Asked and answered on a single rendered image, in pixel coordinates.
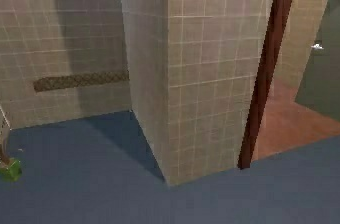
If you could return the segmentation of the dark green room door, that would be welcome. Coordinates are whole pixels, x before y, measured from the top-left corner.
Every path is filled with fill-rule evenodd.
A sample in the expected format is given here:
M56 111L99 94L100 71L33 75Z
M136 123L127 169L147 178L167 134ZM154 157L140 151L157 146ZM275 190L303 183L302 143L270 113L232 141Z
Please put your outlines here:
M328 0L314 43L324 49L311 48L295 101L340 122L340 0Z

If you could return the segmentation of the dark red door frame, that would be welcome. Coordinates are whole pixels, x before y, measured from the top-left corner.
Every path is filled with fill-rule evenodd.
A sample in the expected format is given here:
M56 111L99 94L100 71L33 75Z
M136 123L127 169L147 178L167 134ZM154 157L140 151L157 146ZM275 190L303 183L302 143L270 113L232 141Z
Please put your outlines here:
M273 0L237 167L250 167L293 0Z

